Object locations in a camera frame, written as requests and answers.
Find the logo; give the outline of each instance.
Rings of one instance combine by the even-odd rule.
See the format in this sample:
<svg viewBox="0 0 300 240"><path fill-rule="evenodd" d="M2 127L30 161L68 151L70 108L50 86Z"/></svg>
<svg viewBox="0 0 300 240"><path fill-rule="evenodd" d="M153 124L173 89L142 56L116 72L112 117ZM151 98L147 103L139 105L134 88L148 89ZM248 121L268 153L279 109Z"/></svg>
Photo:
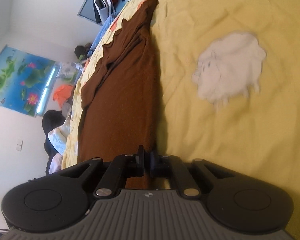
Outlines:
<svg viewBox="0 0 300 240"><path fill-rule="evenodd" d="M148 192L148 193L145 194L145 196L146 196L146 197L152 197L153 194L152 194L151 192Z"/></svg>

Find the blue blanket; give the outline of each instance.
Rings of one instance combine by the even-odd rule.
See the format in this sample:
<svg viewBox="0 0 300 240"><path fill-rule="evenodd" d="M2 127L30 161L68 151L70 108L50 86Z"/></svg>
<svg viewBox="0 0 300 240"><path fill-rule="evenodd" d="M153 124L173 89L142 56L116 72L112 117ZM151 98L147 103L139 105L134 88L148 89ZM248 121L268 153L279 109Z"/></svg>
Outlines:
<svg viewBox="0 0 300 240"><path fill-rule="evenodd" d="M113 13L111 14L107 20L105 21L105 23L103 24L100 32L98 33L98 35L96 36L94 42L91 45L91 48L88 52L88 57L91 57L93 52L95 51L96 47L98 46L100 40L102 39L102 37L105 35L107 29L110 27L111 23L114 21L114 19L117 17L117 15L119 14L119 12Z"/></svg>

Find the white cloth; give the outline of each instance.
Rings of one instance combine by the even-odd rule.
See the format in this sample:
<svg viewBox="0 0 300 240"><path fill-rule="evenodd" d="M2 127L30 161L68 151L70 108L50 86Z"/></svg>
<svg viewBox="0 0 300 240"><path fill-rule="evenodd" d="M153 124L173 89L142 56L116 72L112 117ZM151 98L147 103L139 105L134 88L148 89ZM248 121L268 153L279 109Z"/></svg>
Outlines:
<svg viewBox="0 0 300 240"><path fill-rule="evenodd" d="M70 115L71 111L68 113L68 116L63 125L53 129L48 133L48 138L54 148L63 155L66 150L67 138L70 134Z"/></svg>
<svg viewBox="0 0 300 240"><path fill-rule="evenodd" d="M238 94L248 96L248 86L259 91L258 79L265 51L251 33L236 32L213 41L199 56L192 81L198 84L198 96L210 103Z"/></svg>
<svg viewBox="0 0 300 240"><path fill-rule="evenodd" d="M62 155L57 153L51 161L49 174L55 173L61 170L61 163L62 163Z"/></svg>

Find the orange clothing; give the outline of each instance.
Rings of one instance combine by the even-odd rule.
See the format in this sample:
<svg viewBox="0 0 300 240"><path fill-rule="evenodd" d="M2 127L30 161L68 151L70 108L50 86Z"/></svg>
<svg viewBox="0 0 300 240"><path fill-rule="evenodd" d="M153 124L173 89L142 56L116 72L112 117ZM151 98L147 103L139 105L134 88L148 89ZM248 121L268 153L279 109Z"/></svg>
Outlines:
<svg viewBox="0 0 300 240"><path fill-rule="evenodd" d="M62 108L63 104L71 96L72 88L73 86L71 85L61 85L53 93L53 101L57 101L60 108Z"/></svg>

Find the pink lotus flower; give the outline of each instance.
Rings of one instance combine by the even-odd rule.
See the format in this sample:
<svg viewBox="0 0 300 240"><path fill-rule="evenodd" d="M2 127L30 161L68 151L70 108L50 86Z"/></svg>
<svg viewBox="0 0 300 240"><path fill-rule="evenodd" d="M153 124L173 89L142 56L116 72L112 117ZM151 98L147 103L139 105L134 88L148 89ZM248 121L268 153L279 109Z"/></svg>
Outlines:
<svg viewBox="0 0 300 240"><path fill-rule="evenodd" d="M35 68L35 67L36 67L36 64L34 64L34 63L31 62L31 63L28 64L28 67L30 67L30 68Z"/></svg>
<svg viewBox="0 0 300 240"><path fill-rule="evenodd" d="M29 105L35 106L39 101L38 95L34 93L30 93L27 101Z"/></svg>

